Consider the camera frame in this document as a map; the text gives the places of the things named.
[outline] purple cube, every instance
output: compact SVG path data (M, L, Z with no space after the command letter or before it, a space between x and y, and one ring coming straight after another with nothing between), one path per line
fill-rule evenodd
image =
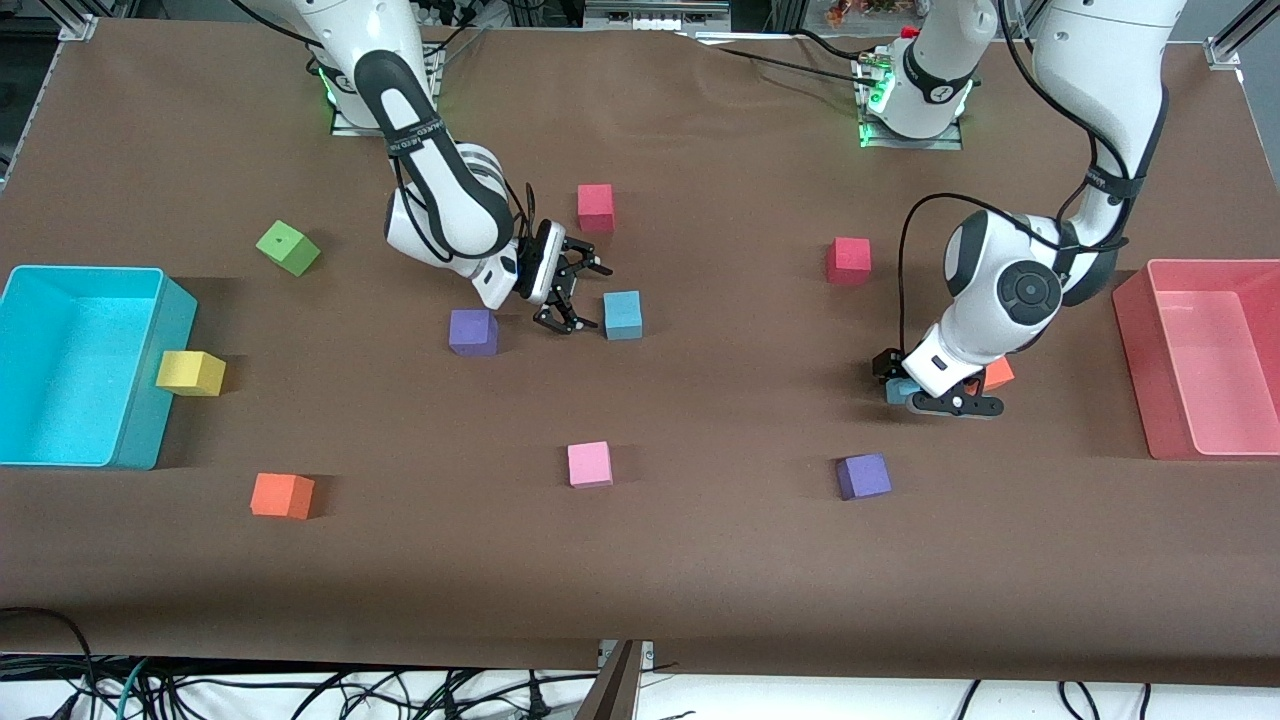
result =
M449 347L463 357L498 354L498 319L493 311L454 310L449 315Z
M836 468L836 475L840 478L840 497L842 500L873 497L893 489L888 483L884 456L879 452L841 460Z

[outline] light blue cube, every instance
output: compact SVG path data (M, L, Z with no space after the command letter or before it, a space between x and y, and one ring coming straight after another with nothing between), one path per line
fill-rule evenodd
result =
M892 378L884 383L884 400L890 405L906 405L913 395L920 392L920 383L911 378Z
M609 340L640 340L644 337L639 290L604 293L604 337Z

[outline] white floor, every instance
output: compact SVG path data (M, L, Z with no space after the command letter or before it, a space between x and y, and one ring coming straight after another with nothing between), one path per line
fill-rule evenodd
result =
M311 682L326 674L307 675L236 675L237 682ZM376 683L385 675L370 673L361 682ZM443 673L407 675L410 696L426 697L444 678ZM458 698L477 697L494 689L525 682L525 671L485 673L470 683ZM954 720L960 698L968 688L965 680L886 680L836 678L759 678L717 675L652 675L645 676L640 691L636 720L668 720L689 711L690 720ZM590 687L589 680L544 685L549 706L580 701ZM396 697L402 691L394 683L384 687ZM1138 717L1139 685L1089 684L1102 720ZM70 694L60 680L0 683L0 720L28 720L52 714ZM183 698L209 720L284 720L307 696L306 689L229 689L196 685L183 691ZM526 693L512 693L509 700L524 706ZM1088 716L1082 696L1070 696ZM339 691L324 693L300 720L332 720L343 703ZM108 717L99 705L99 717ZM87 720L87 702L81 701L73 720ZM136 707L131 703L128 711ZM497 719L511 714L512 707L500 702L477 706L468 719ZM392 720L397 708L371 701L361 706L351 720ZM1280 717L1280 689L1156 685L1147 716L1151 720L1275 720ZM440 714L433 716L439 720ZM969 720L1012 719L1068 720L1053 683L987 680L979 687L969 707Z

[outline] red cube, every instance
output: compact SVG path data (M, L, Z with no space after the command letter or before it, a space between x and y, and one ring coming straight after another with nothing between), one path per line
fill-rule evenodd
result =
M577 186L577 227L582 232L613 232L613 186Z
M311 491L314 489L315 480L311 478L259 473L257 482L253 484L250 510L255 515L306 520L311 514Z
M863 284L872 274L872 242L865 237L837 237L827 250L827 282Z

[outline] black strap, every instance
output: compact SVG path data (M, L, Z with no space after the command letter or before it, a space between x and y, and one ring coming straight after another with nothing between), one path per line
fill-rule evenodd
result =
M920 88L920 92L924 95L924 101L929 105L943 105L950 102L951 99L969 83L969 78L973 77L973 70L969 70L969 74L956 79L942 79L937 76L927 73L924 68L915 61L915 42L908 45L906 51L902 53L902 69L906 70L906 77L911 81L911 85Z
M1080 238L1075 237L1075 225L1070 223L1062 223L1062 227L1059 229L1057 252L1053 255L1053 274L1060 281L1065 281L1071 274L1071 266L1075 265L1075 256L1080 254Z
M1084 182L1091 186L1106 192L1111 197L1119 197L1120 200L1133 200L1138 197L1142 192L1142 183L1147 181L1147 176L1142 174L1133 179L1125 179L1116 177L1097 165L1089 165L1089 169L1084 173Z
M422 146L422 141L443 135L444 120L436 115L387 135L387 155L403 158Z

